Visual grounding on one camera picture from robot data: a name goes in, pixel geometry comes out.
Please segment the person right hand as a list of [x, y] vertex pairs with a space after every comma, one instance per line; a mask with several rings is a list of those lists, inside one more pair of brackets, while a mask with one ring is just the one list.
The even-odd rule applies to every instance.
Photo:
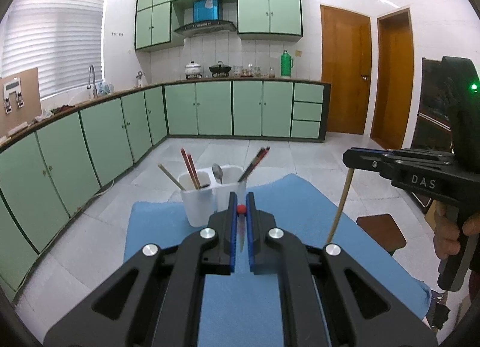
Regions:
[[462, 229], [459, 229], [456, 223], [448, 220], [447, 207], [439, 201], [435, 202], [435, 212], [433, 215], [435, 220], [433, 246], [436, 256], [440, 260], [459, 253], [461, 249], [459, 242], [461, 232], [463, 232], [466, 236], [479, 234], [479, 213], [470, 216], [463, 224]]

